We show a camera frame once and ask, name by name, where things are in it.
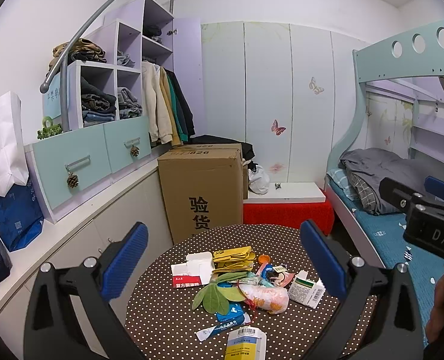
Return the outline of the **orange bottle cap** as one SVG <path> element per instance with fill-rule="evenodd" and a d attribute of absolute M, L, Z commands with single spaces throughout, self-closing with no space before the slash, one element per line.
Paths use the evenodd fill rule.
<path fill-rule="evenodd" d="M 261 254 L 258 257 L 258 262 L 259 262 L 260 265 L 269 264 L 271 262 L 271 257 L 269 255 L 266 255 L 266 254 Z"/>

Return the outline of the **orange white patterned pouch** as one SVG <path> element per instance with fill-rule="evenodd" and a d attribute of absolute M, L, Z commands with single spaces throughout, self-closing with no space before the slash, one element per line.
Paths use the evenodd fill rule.
<path fill-rule="evenodd" d="M 240 284 L 238 288 L 246 296 L 249 305 L 269 314 L 281 314 L 288 308 L 289 296 L 285 288 L 251 284 Z"/>

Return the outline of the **yellow paper bag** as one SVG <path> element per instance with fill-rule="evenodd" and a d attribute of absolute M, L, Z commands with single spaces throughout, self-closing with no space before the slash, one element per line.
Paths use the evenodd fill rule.
<path fill-rule="evenodd" d="M 251 246 L 213 252 L 214 273 L 248 272 L 254 267 L 255 253 Z"/>

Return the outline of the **green felt leaf toy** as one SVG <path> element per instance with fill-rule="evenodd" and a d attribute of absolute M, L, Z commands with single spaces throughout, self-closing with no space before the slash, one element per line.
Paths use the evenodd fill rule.
<path fill-rule="evenodd" d="M 191 309 L 195 311 L 202 306 L 209 314 L 227 315 L 231 302 L 240 303 L 247 299 L 238 287 L 240 280 L 247 277 L 247 271 L 224 273 L 218 276 L 198 291 L 192 300 Z"/>

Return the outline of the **blue sachet packet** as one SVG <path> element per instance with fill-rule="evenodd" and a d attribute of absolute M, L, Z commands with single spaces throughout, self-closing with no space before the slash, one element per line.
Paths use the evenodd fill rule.
<path fill-rule="evenodd" d="M 240 314 L 234 319 L 230 319 L 224 322 L 219 323 L 216 326 L 205 328 L 196 332 L 196 337 L 200 342 L 204 342 L 211 337 L 217 336 L 222 332 L 226 332 L 232 328 L 236 328 L 242 325 L 245 325 L 250 322 L 250 316 L 247 313 Z"/>

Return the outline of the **green white medicine box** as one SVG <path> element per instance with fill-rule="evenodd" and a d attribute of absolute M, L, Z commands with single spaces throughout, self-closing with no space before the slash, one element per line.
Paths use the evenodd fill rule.
<path fill-rule="evenodd" d="M 288 297 L 290 300 L 314 310 L 319 305 L 325 291 L 321 279 L 314 282 L 308 279 L 308 272 L 299 271 L 290 285 Z"/>

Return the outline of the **brown polka-dot round table cover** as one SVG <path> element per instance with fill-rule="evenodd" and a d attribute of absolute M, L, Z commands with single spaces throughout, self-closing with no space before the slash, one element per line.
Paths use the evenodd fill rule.
<path fill-rule="evenodd" d="M 215 326 L 217 319 L 203 307 L 192 308 L 198 289 L 176 289 L 171 266 L 187 254 L 249 246 L 266 254 L 290 272 L 307 271 L 318 276 L 299 239 L 299 231 L 276 225 L 233 225 L 213 228 L 176 244 L 157 258 L 139 278 L 127 305 L 125 327 L 148 359 L 223 359 L 228 334 L 223 332 L 201 342 L 196 333 Z M 312 310 L 296 302 L 277 315 L 264 310 L 251 313 L 254 327 L 267 335 L 267 359 L 300 359 L 330 320 L 338 300 L 323 295 Z"/>

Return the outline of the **red white medicine box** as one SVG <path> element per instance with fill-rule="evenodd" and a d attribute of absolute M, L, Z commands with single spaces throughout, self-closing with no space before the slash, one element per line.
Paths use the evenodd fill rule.
<path fill-rule="evenodd" d="M 191 253 L 186 262 L 171 265 L 172 286 L 175 289 L 205 286 L 215 269 L 211 252 Z"/>

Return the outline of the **blue foil wrapper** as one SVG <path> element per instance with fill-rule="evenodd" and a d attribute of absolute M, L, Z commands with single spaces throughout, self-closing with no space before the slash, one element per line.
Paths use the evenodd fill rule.
<path fill-rule="evenodd" d="M 244 311 L 240 303 L 238 302 L 229 302 L 229 309 L 227 314 L 216 314 L 216 318 L 219 323 L 224 323 L 227 321 L 235 320 L 236 318 L 243 316 Z"/>

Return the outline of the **white plastic bag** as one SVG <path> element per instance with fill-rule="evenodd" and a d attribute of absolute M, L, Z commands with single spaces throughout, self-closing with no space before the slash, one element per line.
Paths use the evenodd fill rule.
<path fill-rule="evenodd" d="M 257 163 L 248 165 L 249 189 L 254 194 L 265 195 L 269 191 L 270 177 Z"/>

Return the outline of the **large cardboard box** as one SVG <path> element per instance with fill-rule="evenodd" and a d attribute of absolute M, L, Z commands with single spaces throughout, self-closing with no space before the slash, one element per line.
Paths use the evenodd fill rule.
<path fill-rule="evenodd" d="M 212 228 L 241 224 L 240 145 L 185 145 L 158 157 L 158 175 L 175 244 Z"/>

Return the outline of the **left teal drawer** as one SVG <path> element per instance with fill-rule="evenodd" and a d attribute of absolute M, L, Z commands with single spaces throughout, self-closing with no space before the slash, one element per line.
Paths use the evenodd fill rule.
<path fill-rule="evenodd" d="M 33 144 L 31 151 L 52 209 L 111 173 L 102 125 L 46 138 Z"/>

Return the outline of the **black clothes behind box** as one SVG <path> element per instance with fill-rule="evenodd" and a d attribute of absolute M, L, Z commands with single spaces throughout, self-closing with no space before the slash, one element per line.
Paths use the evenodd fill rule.
<path fill-rule="evenodd" d="M 212 136 L 212 135 L 201 135 L 194 136 L 189 139 L 190 145 L 240 145 L 242 158 L 244 160 L 253 160 L 255 158 L 254 147 L 252 144 L 237 141 L 231 138 L 220 137 L 220 136 Z"/>

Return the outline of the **pink butterfly wall sticker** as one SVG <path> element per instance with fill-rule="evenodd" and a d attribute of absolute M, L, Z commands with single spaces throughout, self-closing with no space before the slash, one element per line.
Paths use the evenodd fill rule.
<path fill-rule="evenodd" d="M 277 119 L 274 119 L 272 125 L 271 125 L 271 131 L 277 135 L 280 136 L 286 131 L 286 127 L 279 125 L 279 122 Z"/>

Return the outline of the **teal bunk bed frame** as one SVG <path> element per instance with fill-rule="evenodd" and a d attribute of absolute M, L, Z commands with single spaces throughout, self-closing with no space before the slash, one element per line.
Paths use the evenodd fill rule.
<path fill-rule="evenodd" d="M 407 154 L 424 160 L 444 180 L 444 20 L 354 51 L 355 111 L 350 127 L 328 156 L 332 169 L 367 123 L 367 93 L 412 106 Z"/>

